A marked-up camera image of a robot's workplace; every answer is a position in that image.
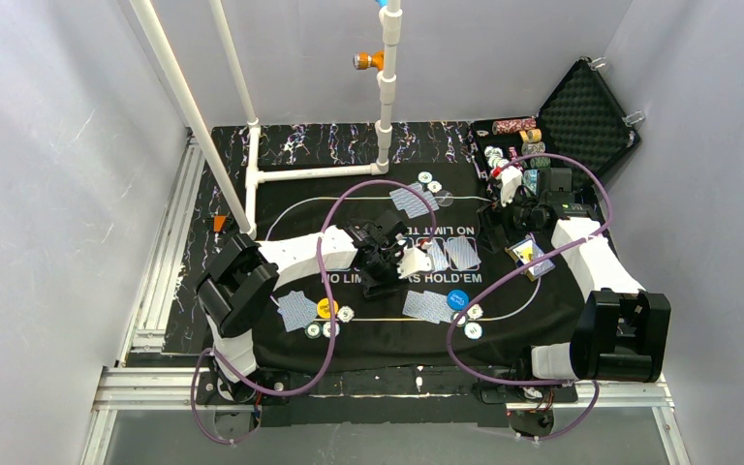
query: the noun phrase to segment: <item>gray floor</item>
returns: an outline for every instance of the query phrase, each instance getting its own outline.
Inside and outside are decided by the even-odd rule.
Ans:
[[[559,410],[556,428],[579,414]],[[207,424],[212,413],[203,412]],[[242,414],[217,421],[222,435]],[[509,429],[472,424],[327,424],[259,429],[235,448],[208,441],[186,411],[122,411],[109,464],[667,464],[649,408],[597,409],[578,428],[536,446]]]

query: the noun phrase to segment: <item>open case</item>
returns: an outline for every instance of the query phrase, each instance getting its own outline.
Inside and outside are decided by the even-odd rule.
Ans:
[[[640,144],[640,136],[633,119],[612,95],[599,68],[588,57],[577,60],[533,117],[537,129],[542,132],[546,152],[574,158],[605,181],[609,170]],[[476,121],[471,126],[472,151],[482,179],[488,177],[489,170],[484,156],[486,147],[498,147],[504,153],[514,147],[517,154],[521,154],[520,134],[494,134],[495,121],[499,120]],[[552,166],[565,165],[552,161]],[[590,186],[588,176],[577,170],[573,172],[575,191]]]

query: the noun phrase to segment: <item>marble pattern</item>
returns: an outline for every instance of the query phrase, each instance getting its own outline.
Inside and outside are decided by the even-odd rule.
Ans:
[[[394,123],[392,163],[472,163],[472,138],[467,122]],[[232,182],[242,196],[239,168],[246,165],[249,131],[246,127],[222,127],[212,131]],[[264,126],[259,166],[331,166],[372,163],[378,154],[373,124],[298,124]],[[220,250],[222,234],[208,232],[204,221],[226,215],[229,208],[212,173],[204,167],[195,212],[178,275],[165,353],[195,354],[202,349],[206,331],[203,311],[192,290],[202,270]]]

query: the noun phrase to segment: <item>white wall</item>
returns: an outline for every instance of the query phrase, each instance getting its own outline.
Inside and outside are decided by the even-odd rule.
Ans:
[[[184,139],[114,2],[0,1],[0,463],[77,463]]]
[[[118,1],[146,44],[129,0]],[[580,55],[603,53],[630,3],[406,0],[393,118],[534,113]],[[154,4],[207,125],[245,124],[208,3]],[[224,9],[263,124],[380,117],[375,73],[352,67],[355,52],[383,48],[373,0],[225,0]]]
[[[744,2],[635,0],[607,76],[647,119],[613,183],[621,260],[672,304],[666,377],[695,463],[744,463]]]

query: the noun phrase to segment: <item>blue object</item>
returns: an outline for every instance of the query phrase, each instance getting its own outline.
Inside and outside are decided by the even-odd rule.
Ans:
[[[459,312],[469,305],[469,296],[463,291],[455,289],[447,295],[447,304],[455,312]]]

